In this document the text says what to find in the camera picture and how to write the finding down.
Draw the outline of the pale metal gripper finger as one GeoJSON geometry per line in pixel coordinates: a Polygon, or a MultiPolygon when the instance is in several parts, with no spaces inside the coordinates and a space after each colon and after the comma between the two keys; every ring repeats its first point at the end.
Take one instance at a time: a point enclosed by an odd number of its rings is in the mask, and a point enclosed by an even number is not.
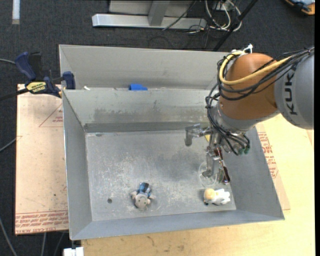
{"type": "Polygon", "coordinates": [[[207,134],[208,129],[201,127],[201,124],[193,124],[185,128],[184,143],[187,147],[192,145],[193,138],[199,138],[207,134]]]}
{"type": "Polygon", "coordinates": [[[220,155],[216,152],[207,152],[204,170],[201,172],[201,174],[206,179],[213,178],[218,174],[219,168],[220,168],[220,155]]]}

